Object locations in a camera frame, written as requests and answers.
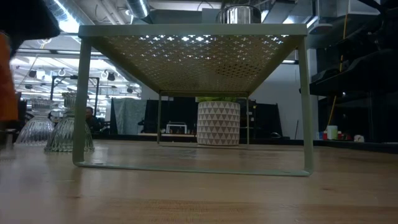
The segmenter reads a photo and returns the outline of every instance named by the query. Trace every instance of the geometric patterned planter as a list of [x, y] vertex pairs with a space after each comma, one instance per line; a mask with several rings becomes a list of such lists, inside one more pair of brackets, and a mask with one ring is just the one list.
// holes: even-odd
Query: geometric patterned planter
[[241, 106], [227, 101], [207, 101], [198, 105], [198, 144], [237, 146]]

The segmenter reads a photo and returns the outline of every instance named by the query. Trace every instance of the red object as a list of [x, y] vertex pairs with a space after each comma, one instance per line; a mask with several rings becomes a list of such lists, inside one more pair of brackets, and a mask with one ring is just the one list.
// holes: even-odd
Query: red object
[[0, 32], [0, 121], [18, 119], [17, 100], [9, 61], [10, 51], [7, 37]]

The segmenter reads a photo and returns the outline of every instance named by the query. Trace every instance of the stainless steel pot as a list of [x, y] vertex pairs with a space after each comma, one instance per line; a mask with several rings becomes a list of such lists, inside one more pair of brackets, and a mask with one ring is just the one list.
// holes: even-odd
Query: stainless steel pot
[[230, 6], [217, 14], [216, 22], [220, 24], [261, 23], [261, 12], [254, 6]]

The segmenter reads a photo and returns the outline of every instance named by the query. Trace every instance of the glass vase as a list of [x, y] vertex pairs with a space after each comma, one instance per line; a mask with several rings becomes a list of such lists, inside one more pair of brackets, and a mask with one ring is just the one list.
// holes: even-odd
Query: glass vase
[[54, 124], [47, 118], [52, 109], [52, 100], [32, 99], [34, 117], [22, 128], [16, 144], [43, 146], [50, 139]]
[[[72, 152], [73, 129], [75, 127], [75, 101], [76, 93], [63, 93], [64, 107], [67, 111], [64, 118], [56, 125], [44, 151], [47, 152]], [[85, 124], [85, 152], [94, 151], [93, 138], [90, 129]]]

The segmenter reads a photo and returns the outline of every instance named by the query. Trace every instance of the gray curtain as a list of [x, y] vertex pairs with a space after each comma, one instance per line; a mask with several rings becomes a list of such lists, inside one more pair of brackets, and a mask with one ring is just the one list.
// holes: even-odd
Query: gray curtain
[[142, 126], [138, 122], [145, 118], [146, 100], [135, 100], [132, 98], [113, 99], [114, 113], [118, 134], [138, 134]]

